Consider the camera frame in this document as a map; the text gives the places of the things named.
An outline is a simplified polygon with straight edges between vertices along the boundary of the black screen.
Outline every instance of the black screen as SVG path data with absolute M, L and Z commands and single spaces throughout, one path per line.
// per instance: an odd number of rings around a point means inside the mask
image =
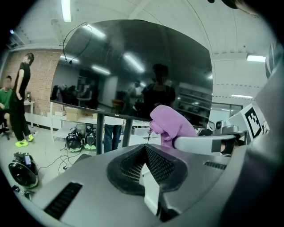
M 150 120 L 162 104 L 194 126 L 207 126 L 210 55 L 192 38 L 146 21 L 110 20 L 78 28 L 64 50 L 52 102 L 138 120 Z

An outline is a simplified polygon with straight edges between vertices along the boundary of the white ceiling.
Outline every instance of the white ceiling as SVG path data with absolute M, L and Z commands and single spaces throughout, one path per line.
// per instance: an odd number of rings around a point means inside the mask
M 245 58 L 246 53 L 266 55 L 274 35 L 260 17 L 232 10 L 221 0 L 71 0 L 71 16 L 72 22 L 63 21 L 60 0 L 39 0 L 15 28 L 25 43 L 20 49 L 60 48 L 67 33 L 84 21 L 138 19 L 180 31 L 209 50 L 213 102 L 254 103 L 231 95 L 255 97 L 267 81 L 264 63 Z

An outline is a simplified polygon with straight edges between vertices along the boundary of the pink fabric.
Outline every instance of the pink fabric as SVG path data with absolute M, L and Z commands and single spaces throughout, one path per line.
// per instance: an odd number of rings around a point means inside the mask
M 151 113 L 150 127 L 156 134 L 161 134 L 161 145 L 173 147 L 176 137 L 196 137 L 194 127 L 189 121 L 169 106 L 159 105 Z

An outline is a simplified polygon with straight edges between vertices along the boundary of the neon yellow shoe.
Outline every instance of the neon yellow shoe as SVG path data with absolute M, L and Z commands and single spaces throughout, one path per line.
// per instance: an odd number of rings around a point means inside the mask
M 28 146 L 28 141 L 26 140 L 16 142 L 16 147 L 25 147 L 25 146 Z
M 35 138 L 32 136 L 32 134 L 29 134 L 28 135 L 28 141 L 29 142 L 32 142 Z

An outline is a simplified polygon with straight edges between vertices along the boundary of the floor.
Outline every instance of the floor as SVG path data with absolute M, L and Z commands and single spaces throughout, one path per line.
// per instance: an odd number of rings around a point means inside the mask
M 71 164 L 73 164 L 80 155 L 95 155 L 95 152 L 83 149 L 80 154 L 68 152 L 68 156 L 70 157 L 69 162 L 66 156 L 60 159 L 61 155 L 67 154 L 66 150 L 63 149 L 65 146 L 64 139 L 56 139 L 53 141 L 51 132 L 47 129 L 33 127 L 30 128 L 30 130 L 35 131 L 35 141 L 22 148 L 17 148 L 15 146 L 16 138 L 11 138 L 8 141 L 6 137 L 3 137 L 2 134 L 0 135 L 0 167 L 11 186 L 17 183 L 12 178 L 8 165 L 12 162 L 14 153 L 16 152 L 30 153 L 37 164 L 37 168 L 39 169 L 42 167 L 39 170 L 39 186 L 34 189 L 35 192 L 43 185 L 56 178 L 60 173 L 64 172 L 63 166 L 71 167 Z M 143 139 L 134 140 L 130 138 L 130 145 L 140 143 L 147 143 L 147 139 L 144 141 Z M 160 138 L 150 139 L 149 143 L 159 144 Z

